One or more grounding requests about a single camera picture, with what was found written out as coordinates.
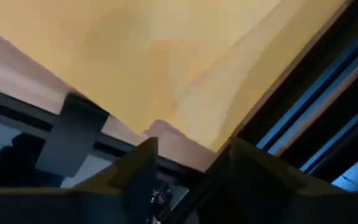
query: black plastic part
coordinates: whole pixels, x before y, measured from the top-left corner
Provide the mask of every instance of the black plastic part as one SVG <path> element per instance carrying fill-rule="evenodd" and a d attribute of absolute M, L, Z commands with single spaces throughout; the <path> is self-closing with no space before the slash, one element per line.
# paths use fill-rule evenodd
<path fill-rule="evenodd" d="M 82 223 L 78 195 L 56 193 L 0 194 L 0 223 Z"/>
<path fill-rule="evenodd" d="M 67 95 L 36 168 L 73 177 L 91 152 L 108 116 L 109 113 L 90 102 Z"/>

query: black metal frame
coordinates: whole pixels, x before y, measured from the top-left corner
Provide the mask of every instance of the black metal frame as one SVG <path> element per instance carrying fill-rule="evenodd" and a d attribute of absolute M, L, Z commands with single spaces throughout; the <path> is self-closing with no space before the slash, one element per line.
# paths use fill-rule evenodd
<path fill-rule="evenodd" d="M 223 152 L 206 171 L 205 176 L 197 181 L 196 187 L 190 189 L 172 212 L 162 220 L 163 223 L 183 223 L 191 212 L 194 212 L 220 188 L 227 176 L 226 168 L 229 167 L 229 147 L 223 149 Z"/>
<path fill-rule="evenodd" d="M 352 1 L 336 22 L 322 35 L 317 43 L 291 71 L 284 82 L 274 91 L 273 95 L 263 104 L 261 109 L 241 129 L 237 137 L 253 144 L 264 138 L 269 130 L 283 117 L 292 105 L 306 92 L 321 73 L 344 52 L 349 44 L 358 36 L 358 0 Z M 337 67 L 341 71 L 357 55 L 354 52 L 350 60 Z M 329 85 L 326 82 L 299 108 L 292 117 L 274 134 L 262 149 L 267 150 L 276 140 L 299 118 L 299 116 L 316 99 L 319 93 Z"/>
<path fill-rule="evenodd" d="M 2 124 L 46 140 L 58 119 L 59 115 L 0 93 L 0 122 Z M 133 148 L 131 144 L 100 133 L 90 154 L 112 160 L 122 158 Z M 200 171 L 161 156 L 158 157 L 157 164 L 159 179 L 189 189 L 204 175 Z"/>
<path fill-rule="evenodd" d="M 324 155 L 311 161 L 315 154 L 322 152 L 321 149 L 333 136 L 338 133 L 355 115 L 358 114 L 358 79 L 329 106 L 326 111 L 300 136 L 298 139 L 281 155 L 281 158 L 294 167 L 301 168 L 304 172 L 314 169 L 315 165 L 321 161 Z M 343 135 L 334 142 L 330 148 L 334 148 L 342 139 Z M 331 149 L 327 149 L 323 154 L 327 154 Z"/>

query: plywood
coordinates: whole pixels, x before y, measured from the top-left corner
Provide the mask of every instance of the plywood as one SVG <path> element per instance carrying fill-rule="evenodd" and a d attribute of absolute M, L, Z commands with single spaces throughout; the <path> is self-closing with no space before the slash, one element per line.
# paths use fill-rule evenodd
<path fill-rule="evenodd" d="M 0 35 L 132 130 L 217 151 L 343 2 L 0 0 Z"/>
<path fill-rule="evenodd" d="M 66 94 L 70 91 L 67 84 L 0 37 L 1 93 L 59 114 Z M 201 172 L 216 158 L 212 151 L 190 141 L 163 121 L 156 121 L 144 134 L 136 134 L 117 118 L 110 116 L 101 132 L 133 145 L 140 144 L 148 137 L 158 137 L 160 156 Z"/>

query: metal bracket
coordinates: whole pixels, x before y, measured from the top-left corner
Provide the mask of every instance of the metal bracket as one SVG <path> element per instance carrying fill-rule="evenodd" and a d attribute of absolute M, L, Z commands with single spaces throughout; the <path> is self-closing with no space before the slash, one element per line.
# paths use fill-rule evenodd
<path fill-rule="evenodd" d="M 92 150 L 109 113 L 76 95 L 66 96 L 36 168 L 73 177 Z"/>

